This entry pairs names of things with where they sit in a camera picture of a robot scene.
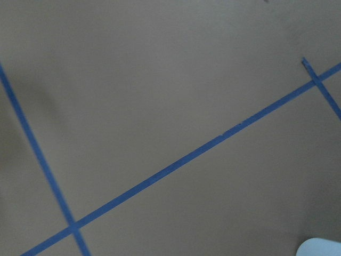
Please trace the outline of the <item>light blue plastic cup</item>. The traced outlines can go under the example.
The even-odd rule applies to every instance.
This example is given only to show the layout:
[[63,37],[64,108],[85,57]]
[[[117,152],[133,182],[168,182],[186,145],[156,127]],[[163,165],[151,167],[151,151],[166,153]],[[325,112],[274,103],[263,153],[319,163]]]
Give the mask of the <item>light blue plastic cup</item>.
[[296,256],[340,256],[340,242],[323,238],[310,238],[296,251]]

